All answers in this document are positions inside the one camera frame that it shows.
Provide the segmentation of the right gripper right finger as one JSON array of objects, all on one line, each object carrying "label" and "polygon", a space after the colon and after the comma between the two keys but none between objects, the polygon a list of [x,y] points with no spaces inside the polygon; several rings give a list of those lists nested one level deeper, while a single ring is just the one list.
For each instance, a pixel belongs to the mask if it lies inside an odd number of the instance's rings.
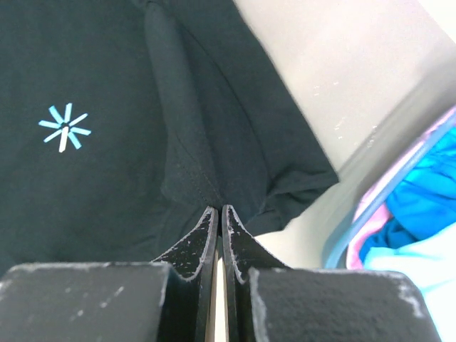
[{"label": "right gripper right finger", "polygon": [[293,269],[222,210],[228,341],[439,341],[423,296],[391,271]]}]

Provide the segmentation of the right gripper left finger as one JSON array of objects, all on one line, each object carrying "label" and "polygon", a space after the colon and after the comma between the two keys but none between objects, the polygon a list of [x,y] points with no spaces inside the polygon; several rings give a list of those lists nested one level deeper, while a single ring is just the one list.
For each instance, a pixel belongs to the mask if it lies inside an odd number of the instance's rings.
[{"label": "right gripper left finger", "polygon": [[153,261],[20,264],[1,278],[3,341],[211,341],[218,213]]}]

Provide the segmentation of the black t shirt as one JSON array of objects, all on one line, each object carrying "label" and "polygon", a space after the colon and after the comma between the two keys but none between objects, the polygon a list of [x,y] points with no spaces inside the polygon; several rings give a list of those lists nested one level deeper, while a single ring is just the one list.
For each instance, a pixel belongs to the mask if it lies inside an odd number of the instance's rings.
[{"label": "black t shirt", "polygon": [[1,270],[276,232],[338,177],[233,1],[1,3]]}]

